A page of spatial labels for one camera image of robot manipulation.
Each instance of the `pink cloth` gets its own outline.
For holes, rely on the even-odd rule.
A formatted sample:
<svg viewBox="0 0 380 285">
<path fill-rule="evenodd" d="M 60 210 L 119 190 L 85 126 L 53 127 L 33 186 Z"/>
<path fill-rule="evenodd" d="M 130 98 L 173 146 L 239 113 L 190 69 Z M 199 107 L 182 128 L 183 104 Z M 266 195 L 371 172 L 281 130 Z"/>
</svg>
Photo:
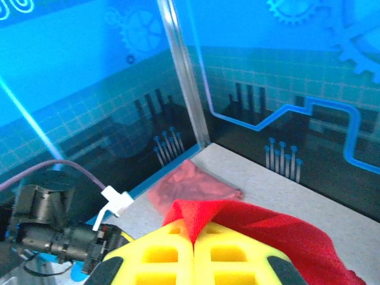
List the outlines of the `pink cloth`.
<svg viewBox="0 0 380 285">
<path fill-rule="evenodd" d="M 149 191 L 148 199 L 165 215 L 176 199 L 182 200 L 241 200 L 243 193 L 220 182 L 185 160 L 175 170 L 159 180 Z"/>
</svg>

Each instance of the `blue circuit line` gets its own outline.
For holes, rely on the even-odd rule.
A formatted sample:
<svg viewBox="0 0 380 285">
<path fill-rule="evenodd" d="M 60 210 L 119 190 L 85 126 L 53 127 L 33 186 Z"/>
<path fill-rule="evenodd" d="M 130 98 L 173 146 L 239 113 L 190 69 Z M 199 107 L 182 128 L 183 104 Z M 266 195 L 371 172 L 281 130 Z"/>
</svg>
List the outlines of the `blue circuit line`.
<svg viewBox="0 0 380 285">
<path fill-rule="evenodd" d="M 197 26 L 194 21 L 194 15 L 192 12 L 192 7 L 191 7 L 191 2 L 190 0 L 186 0 L 187 4 L 187 10 L 189 13 L 189 20 L 190 20 L 190 25 L 192 29 L 192 36 L 194 39 L 195 43 L 195 48 L 197 50 L 198 54 L 198 59 L 199 59 L 199 65 L 201 67 L 201 73 L 202 73 L 202 79 L 205 85 L 205 91 L 206 91 L 206 97 L 207 97 L 207 102 L 208 102 L 208 107 L 210 108 L 210 112 L 217 118 L 234 123 L 236 125 L 243 126 L 245 128 L 251 129 L 253 131 L 259 132 L 262 129 L 264 129 L 266 126 L 269 124 L 273 123 L 275 120 L 277 120 L 279 117 L 281 117 L 283 114 L 286 112 L 296 112 L 308 116 L 312 116 L 313 113 L 313 105 L 318 105 L 318 106 L 323 106 L 335 110 L 342 110 L 344 112 L 347 112 L 350 115 L 350 122 L 349 126 L 347 128 L 347 136 L 346 136 L 346 142 L 344 143 L 344 150 L 343 150 L 343 156 L 345 160 L 354 165 L 357 166 L 361 169 L 365 169 L 368 171 L 371 171 L 373 173 L 380 174 L 380 167 L 371 165 L 369 163 L 362 162 L 360 160 L 355 159 L 354 156 L 354 151 L 355 151 L 355 146 L 356 146 L 356 140 L 357 136 L 359 134 L 359 128 L 360 128 L 360 122 L 361 122 L 361 115 L 360 112 L 352 105 L 342 103 L 342 102 L 337 102 L 337 101 L 332 101 L 332 100 L 327 100 L 327 99 L 321 99 L 321 98 L 316 98 L 316 97 L 305 97 L 305 106 L 304 107 L 299 107 L 291 104 L 285 104 L 282 105 L 281 108 L 276 110 L 274 113 L 272 113 L 269 117 L 265 118 L 263 121 L 261 121 L 257 125 L 251 125 L 250 123 L 242 122 L 227 116 L 224 116 L 222 114 L 219 114 L 215 112 L 214 106 L 213 106 L 213 101 L 211 99 L 211 93 L 210 89 L 208 86 L 207 82 L 207 77 L 206 77 L 206 71 L 204 68 L 204 63 L 203 63 L 203 56 L 202 56 L 202 50 L 201 50 L 201 45 L 200 41 L 198 38 L 198 33 L 197 33 Z"/>
<path fill-rule="evenodd" d="M 295 106 L 291 104 L 282 105 L 281 108 L 276 110 L 270 116 L 266 117 L 263 121 L 261 121 L 257 125 L 251 125 L 249 123 L 242 122 L 242 121 L 230 118 L 228 116 L 224 116 L 222 114 L 216 113 L 214 111 L 211 96 L 210 98 L 207 98 L 207 99 L 208 99 L 208 105 L 210 107 L 210 112 L 215 117 L 234 123 L 236 125 L 243 126 L 245 128 L 251 129 L 256 132 L 261 131 L 266 126 L 273 123 L 275 120 L 277 120 L 278 118 L 280 118 L 282 115 L 284 115 L 287 112 L 296 112 L 296 113 L 312 116 L 313 105 L 318 105 L 318 106 L 323 106 L 323 107 L 327 107 L 327 108 L 331 108 L 335 110 L 344 111 L 348 113 L 350 116 L 350 121 L 347 128 L 346 142 L 344 143 L 344 150 L 343 150 L 343 156 L 345 160 L 356 167 L 371 171 L 373 173 L 380 174 L 380 167 L 371 165 L 369 163 L 365 163 L 353 157 L 355 147 L 356 147 L 357 136 L 359 134 L 361 115 L 360 115 L 360 112 L 352 105 L 342 103 L 342 102 L 308 96 L 308 97 L 305 97 L 304 107 L 299 107 L 299 106 Z"/>
</svg>

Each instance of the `black rubber grip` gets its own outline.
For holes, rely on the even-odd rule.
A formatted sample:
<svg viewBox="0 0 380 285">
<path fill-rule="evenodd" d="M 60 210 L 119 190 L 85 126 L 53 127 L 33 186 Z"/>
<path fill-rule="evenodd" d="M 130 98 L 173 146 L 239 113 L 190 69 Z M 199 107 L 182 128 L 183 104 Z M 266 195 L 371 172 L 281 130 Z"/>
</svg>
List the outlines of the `black rubber grip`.
<svg viewBox="0 0 380 285">
<path fill-rule="evenodd" d="M 122 264 L 121 257 L 113 257 L 99 263 L 84 285 L 111 285 Z"/>
<path fill-rule="evenodd" d="M 292 263 L 277 256 L 267 259 L 282 285 L 308 285 Z"/>
</svg>

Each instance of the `clear acrylic panel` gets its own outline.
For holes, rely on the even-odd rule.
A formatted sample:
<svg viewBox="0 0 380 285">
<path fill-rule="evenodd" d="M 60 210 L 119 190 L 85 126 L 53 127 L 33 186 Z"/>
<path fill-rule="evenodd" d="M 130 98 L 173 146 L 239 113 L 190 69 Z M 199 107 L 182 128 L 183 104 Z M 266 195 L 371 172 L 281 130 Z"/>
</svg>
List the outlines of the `clear acrylic panel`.
<svg viewBox="0 0 380 285">
<path fill-rule="evenodd" d="M 211 140 L 380 220 L 380 2 L 175 3 Z"/>
<path fill-rule="evenodd" d="M 130 191 L 196 144 L 155 0 L 3 0 L 0 35 L 0 182 L 64 158 Z M 63 170 L 86 221 L 105 200 Z"/>
</svg>

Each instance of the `gray table surface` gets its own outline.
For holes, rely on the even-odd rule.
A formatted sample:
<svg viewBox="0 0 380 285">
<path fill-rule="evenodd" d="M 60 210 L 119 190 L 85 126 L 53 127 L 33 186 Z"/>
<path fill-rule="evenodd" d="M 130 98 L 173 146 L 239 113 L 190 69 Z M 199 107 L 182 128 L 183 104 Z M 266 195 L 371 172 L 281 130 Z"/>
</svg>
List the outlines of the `gray table surface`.
<svg viewBox="0 0 380 285">
<path fill-rule="evenodd" d="M 191 159 L 199 168 L 221 181 L 240 188 L 244 201 L 298 217 L 325 231 L 348 269 L 354 270 L 368 285 L 380 280 L 380 224 L 290 181 L 252 161 L 211 144 Z M 152 206 L 147 193 L 140 195 L 115 224 L 133 238 L 156 229 L 163 216 Z M 71 283 L 67 276 L 58 284 Z"/>
</svg>

